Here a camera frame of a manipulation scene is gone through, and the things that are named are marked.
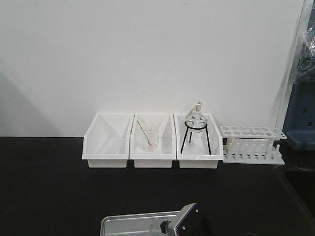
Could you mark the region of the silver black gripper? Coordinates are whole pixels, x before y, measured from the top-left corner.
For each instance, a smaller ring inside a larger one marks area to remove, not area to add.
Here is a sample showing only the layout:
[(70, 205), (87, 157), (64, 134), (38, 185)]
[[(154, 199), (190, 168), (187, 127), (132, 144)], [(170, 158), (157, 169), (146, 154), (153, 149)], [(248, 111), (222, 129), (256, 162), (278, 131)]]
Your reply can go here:
[(210, 221), (198, 203), (184, 206), (172, 220), (163, 220), (161, 232), (168, 236), (211, 236)]

